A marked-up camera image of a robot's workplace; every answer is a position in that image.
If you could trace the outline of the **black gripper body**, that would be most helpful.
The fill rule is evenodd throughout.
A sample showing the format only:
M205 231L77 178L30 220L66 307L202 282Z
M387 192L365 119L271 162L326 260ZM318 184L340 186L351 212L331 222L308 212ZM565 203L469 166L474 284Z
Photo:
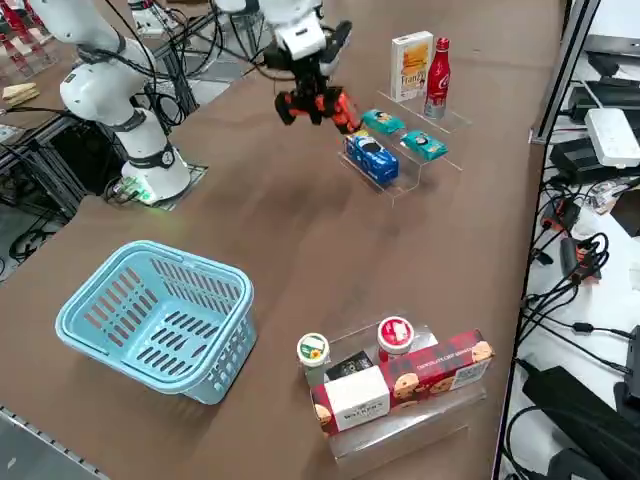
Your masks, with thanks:
M327 82L334 65L334 58L328 52L292 61L296 95L320 95L327 89Z

